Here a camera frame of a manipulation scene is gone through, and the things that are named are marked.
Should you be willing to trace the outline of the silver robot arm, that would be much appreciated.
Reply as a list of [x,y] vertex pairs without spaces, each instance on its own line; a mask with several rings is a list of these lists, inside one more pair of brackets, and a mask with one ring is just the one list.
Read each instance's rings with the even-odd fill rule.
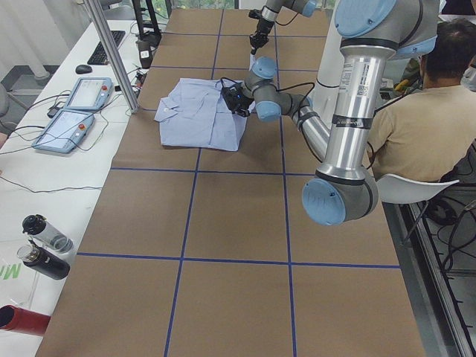
[[250,10],[248,17],[258,20],[255,32],[249,36],[251,55],[255,55],[260,48],[266,45],[268,35],[277,24],[277,17],[283,7],[296,14],[310,17],[317,4],[318,2],[314,0],[268,0],[260,10]]
[[305,211],[318,224],[339,225],[375,208],[378,189],[362,159],[385,64],[433,50],[439,6],[438,1],[336,4],[334,26],[343,62],[330,126],[307,97],[277,89],[277,65],[271,58],[258,58],[242,82],[222,87],[226,106],[236,115],[246,117],[255,110],[265,122],[291,117],[320,160],[302,193]]

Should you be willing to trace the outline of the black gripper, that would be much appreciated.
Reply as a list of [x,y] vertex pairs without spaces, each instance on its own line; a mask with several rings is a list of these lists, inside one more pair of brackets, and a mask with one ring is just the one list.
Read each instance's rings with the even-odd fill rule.
[[251,55],[255,56],[258,48],[263,47],[268,42],[268,35],[274,26],[274,21],[264,19],[261,10],[250,10],[248,16],[258,20],[256,31],[249,36]]
[[232,114],[243,118],[250,116],[249,108],[253,100],[244,94],[240,83],[235,83],[232,86],[223,86],[221,95]]

